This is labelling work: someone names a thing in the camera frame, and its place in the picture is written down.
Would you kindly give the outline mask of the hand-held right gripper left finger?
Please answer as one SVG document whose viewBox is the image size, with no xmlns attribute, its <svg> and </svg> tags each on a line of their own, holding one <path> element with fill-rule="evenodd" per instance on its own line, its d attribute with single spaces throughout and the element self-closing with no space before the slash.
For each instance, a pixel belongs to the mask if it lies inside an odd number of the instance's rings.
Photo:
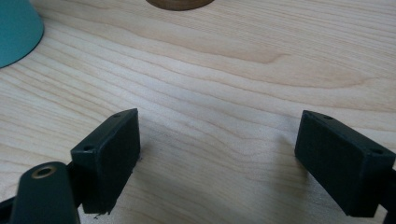
<svg viewBox="0 0 396 224">
<path fill-rule="evenodd" d="M 138 110 L 110 116 L 71 150 L 75 204 L 86 214 L 112 211 L 140 158 Z"/>
</svg>

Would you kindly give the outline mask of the teal cone-shaped object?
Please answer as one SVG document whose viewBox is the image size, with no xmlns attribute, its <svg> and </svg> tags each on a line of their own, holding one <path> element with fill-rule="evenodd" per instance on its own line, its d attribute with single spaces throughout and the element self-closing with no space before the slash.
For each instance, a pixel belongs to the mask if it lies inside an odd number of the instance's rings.
<svg viewBox="0 0 396 224">
<path fill-rule="evenodd" d="M 30 0 L 0 0 L 0 68 L 29 54 L 44 34 L 44 23 Z"/>
</svg>

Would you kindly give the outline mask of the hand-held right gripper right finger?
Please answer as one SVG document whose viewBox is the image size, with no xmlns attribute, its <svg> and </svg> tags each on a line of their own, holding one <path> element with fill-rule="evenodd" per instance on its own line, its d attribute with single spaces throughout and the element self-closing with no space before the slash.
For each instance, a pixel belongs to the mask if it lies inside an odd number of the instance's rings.
<svg viewBox="0 0 396 224">
<path fill-rule="evenodd" d="M 332 117 L 305 110 L 294 153 L 346 215 L 396 217 L 396 153 Z"/>
</svg>

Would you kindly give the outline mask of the brown wooden round object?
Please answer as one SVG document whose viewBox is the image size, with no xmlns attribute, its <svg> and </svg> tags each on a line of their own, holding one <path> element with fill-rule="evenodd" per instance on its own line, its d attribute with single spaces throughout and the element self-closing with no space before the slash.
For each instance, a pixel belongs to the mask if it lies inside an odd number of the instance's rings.
<svg viewBox="0 0 396 224">
<path fill-rule="evenodd" d="M 204 7 L 214 0 L 146 0 L 155 7 L 173 10 L 184 11 Z"/>
</svg>

